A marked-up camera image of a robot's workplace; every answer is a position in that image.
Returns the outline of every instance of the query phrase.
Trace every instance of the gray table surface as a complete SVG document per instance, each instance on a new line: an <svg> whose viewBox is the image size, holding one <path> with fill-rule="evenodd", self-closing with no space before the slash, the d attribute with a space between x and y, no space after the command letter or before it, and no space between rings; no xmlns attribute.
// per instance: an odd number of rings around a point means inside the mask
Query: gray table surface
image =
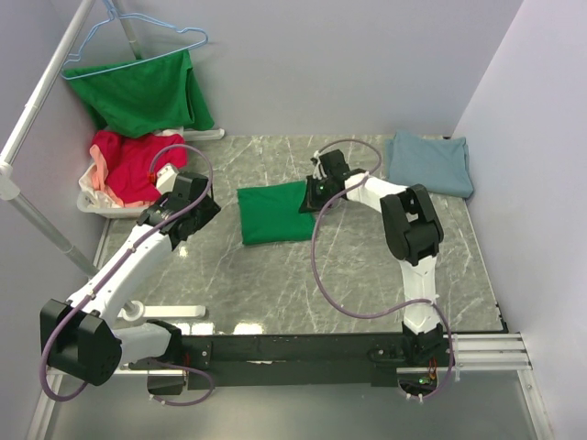
<svg viewBox="0 0 587 440"><path fill-rule="evenodd" d="M376 320L349 318L334 310L316 287L310 270L310 243L244 247L237 188L299 181L312 172L315 150L341 136L225 137L198 142L214 165L214 196L220 214L182 243L142 283L132 299L146 305L201 304L194 333L313 334L393 332L401 315ZM356 136L383 150L386 136ZM341 144L351 168L375 161L360 144ZM206 172L195 155L188 167ZM432 194L445 231L437 262L438 304L455 331L500 331L499 310L482 263L466 204ZM133 220L109 227L102 260L124 243ZM381 215L359 203L340 203L328 213L319 234L317 265L323 282L345 308L375 313L403 299L399 263L391 255Z"/></svg>

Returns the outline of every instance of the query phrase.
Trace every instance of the red cloth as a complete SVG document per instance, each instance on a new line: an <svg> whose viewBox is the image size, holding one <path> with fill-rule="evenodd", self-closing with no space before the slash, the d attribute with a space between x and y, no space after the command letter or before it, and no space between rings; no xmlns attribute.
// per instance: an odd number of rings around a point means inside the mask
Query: red cloth
<svg viewBox="0 0 587 440"><path fill-rule="evenodd" d="M161 194L149 182L149 166L155 155L165 147L182 144L180 135L145 135L135 139L111 131L98 131L92 144L97 146L108 168L105 184L125 204L156 201ZM167 163L177 168L187 163L185 148L165 151L155 164L155 172Z"/></svg>

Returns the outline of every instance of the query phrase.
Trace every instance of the gray floor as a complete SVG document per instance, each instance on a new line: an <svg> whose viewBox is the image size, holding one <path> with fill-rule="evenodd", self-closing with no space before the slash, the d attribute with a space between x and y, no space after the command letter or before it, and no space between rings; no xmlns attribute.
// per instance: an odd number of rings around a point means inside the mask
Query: gray floor
<svg viewBox="0 0 587 440"><path fill-rule="evenodd" d="M73 391L65 381L60 392ZM55 410L47 439L536 439L511 371L464 372L424 405L396 389L356 384L220 388L190 408L149 401L144 377L114 376Z"/></svg>
<svg viewBox="0 0 587 440"><path fill-rule="evenodd" d="M332 309L312 276L309 242L255 247L241 243L236 189L302 180L312 171L314 151L337 138L226 137L197 143L214 164L214 195L222 212L154 270L133 299L146 305L205 305L209 316L193 327L196 333L399 331L399 314L365 321ZM386 137L357 138L383 149ZM341 149L351 168L368 169L374 163L372 152L359 144L342 144ZM190 167L205 172L196 156ZM437 263L440 307L453 330L502 330L465 203L437 194L432 199L445 230ZM122 245L133 225L129 220L113 222L105 259ZM399 264L385 243L381 215L366 206L342 203L327 215L317 263L327 288L349 310L379 312L403 298Z"/></svg>

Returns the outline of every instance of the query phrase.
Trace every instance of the folded green cloth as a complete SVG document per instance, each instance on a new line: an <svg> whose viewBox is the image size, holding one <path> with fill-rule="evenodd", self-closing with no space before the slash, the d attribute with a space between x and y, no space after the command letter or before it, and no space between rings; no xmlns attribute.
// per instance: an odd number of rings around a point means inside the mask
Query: folded green cloth
<svg viewBox="0 0 587 440"><path fill-rule="evenodd" d="M66 77L136 63L69 69ZM129 138L172 127L208 130L214 120L194 76L190 53L181 50L149 62L69 80L98 129Z"/></svg>
<svg viewBox="0 0 587 440"><path fill-rule="evenodd" d="M237 190L243 245L312 238L316 220L299 214L305 181Z"/></svg>

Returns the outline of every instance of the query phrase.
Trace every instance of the robotic arm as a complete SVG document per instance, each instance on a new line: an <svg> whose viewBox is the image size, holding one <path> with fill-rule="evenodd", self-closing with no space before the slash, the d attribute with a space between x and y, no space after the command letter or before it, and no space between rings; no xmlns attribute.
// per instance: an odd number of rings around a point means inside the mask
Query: robotic arm
<svg viewBox="0 0 587 440"><path fill-rule="evenodd" d="M369 176L364 170L351 170L338 149L316 154L312 161L315 170L306 177L300 212L320 211L333 196L356 187L343 197L382 214L387 245L400 262L405 300L436 303L435 267L444 232L426 188L394 185ZM403 333L404 353L414 363L428 361L443 349L442 324L429 304L406 307Z"/></svg>
<svg viewBox="0 0 587 440"><path fill-rule="evenodd" d="M178 213L204 191L207 178L203 175L180 172L167 192L146 209L123 247L86 285L66 302L50 300L40 313L41 346L45 347L59 322L87 295L93 299L76 314L60 332L52 346L48 365L93 385L106 382L119 365L143 358L158 358L163 362L181 362L181 331L163 321L148 321L132 328L111 330L118 313L145 277L177 245L204 227L220 207L211 191L194 209L181 215L159 231L152 229ZM151 234L134 248L140 237ZM121 264L128 251L124 269L116 271L97 294L94 286L106 274ZM142 315L140 310L127 311L131 320Z"/></svg>

